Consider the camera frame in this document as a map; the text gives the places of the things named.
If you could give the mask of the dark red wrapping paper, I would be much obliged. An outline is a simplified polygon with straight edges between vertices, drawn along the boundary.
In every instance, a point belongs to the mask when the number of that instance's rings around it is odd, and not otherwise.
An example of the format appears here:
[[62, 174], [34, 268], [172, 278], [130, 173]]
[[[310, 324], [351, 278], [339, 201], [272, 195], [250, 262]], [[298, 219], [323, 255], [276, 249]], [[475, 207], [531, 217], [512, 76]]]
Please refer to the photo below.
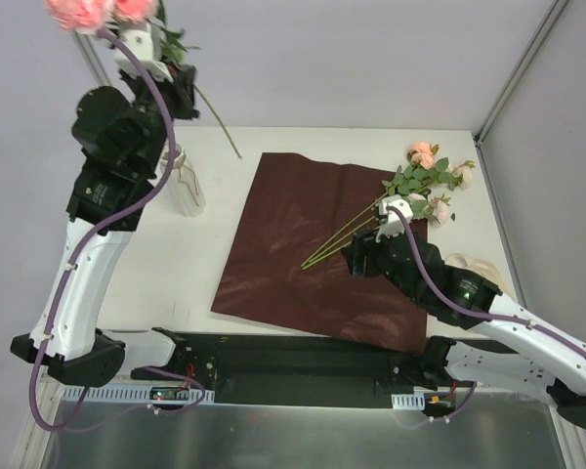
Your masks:
[[386, 280], [352, 277], [340, 248], [375, 226], [393, 172], [262, 154], [211, 310], [420, 353], [427, 315]]

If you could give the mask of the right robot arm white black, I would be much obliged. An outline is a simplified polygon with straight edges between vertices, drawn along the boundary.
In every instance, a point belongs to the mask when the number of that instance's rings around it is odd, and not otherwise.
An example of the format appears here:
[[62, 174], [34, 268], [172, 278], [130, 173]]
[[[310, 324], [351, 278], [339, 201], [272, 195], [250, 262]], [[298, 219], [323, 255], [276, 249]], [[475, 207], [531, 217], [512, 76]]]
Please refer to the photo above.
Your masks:
[[354, 277], [384, 277], [428, 315], [506, 347], [487, 352], [454, 339], [420, 361], [422, 378], [477, 381], [530, 396], [586, 430], [586, 342], [563, 332], [495, 283], [447, 265], [420, 235], [355, 235], [342, 254]]

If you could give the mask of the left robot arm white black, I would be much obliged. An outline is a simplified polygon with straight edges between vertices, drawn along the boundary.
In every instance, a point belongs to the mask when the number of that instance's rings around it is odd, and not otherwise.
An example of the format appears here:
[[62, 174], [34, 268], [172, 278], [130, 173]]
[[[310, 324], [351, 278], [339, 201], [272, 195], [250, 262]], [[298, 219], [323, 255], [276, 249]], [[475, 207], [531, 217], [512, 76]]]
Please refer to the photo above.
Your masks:
[[110, 277], [149, 201], [168, 125], [145, 80], [120, 74], [134, 93], [128, 101], [114, 87], [85, 94], [71, 133], [85, 160], [66, 212], [66, 243], [53, 292], [40, 321], [13, 339], [10, 350], [39, 362], [67, 386], [102, 387], [126, 366], [130, 354], [119, 335], [99, 329]]

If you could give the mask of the pink flower bouquet green leaves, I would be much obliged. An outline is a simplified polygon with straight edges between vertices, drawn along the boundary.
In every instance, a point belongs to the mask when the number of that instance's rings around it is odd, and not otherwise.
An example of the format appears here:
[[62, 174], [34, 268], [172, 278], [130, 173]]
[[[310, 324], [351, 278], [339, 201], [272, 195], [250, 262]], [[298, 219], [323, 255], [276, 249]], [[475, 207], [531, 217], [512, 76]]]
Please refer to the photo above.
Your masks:
[[348, 239], [358, 230], [377, 232], [380, 222], [375, 205], [387, 196], [398, 194], [406, 199], [412, 208], [414, 220], [425, 220], [440, 226], [447, 219], [454, 219], [454, 214], [450, 212], [451, 197], [444, 193], [434, 195], [433, 189], [467, 189], [473, 180], [476, 163], [467, 159], [454, 167], [446, 157], [439, 156], [439, 151], [438, 145], [426, 142], [411, 144], [406, 151], [407, 165], [400, 166], [392, 179], [382, 182], [384, 191], [380, 196], [329, 237], [301, 264], [301, 268], [309, 269], [336, 254], [349, 244]]

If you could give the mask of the cream printed ribbon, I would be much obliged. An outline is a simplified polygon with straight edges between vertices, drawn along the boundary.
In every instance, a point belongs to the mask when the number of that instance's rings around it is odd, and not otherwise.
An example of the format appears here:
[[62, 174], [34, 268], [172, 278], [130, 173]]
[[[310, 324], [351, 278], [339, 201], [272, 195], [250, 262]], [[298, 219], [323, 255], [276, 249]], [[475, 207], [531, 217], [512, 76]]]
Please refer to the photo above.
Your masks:
[[494, 283], [502, 292], [506, 291], [506, 285], [498, 269], [484, 259], [474, 258], [462, 253], [453, 253], [445, 259], [445, 263], [450, 267], [476, 273]]

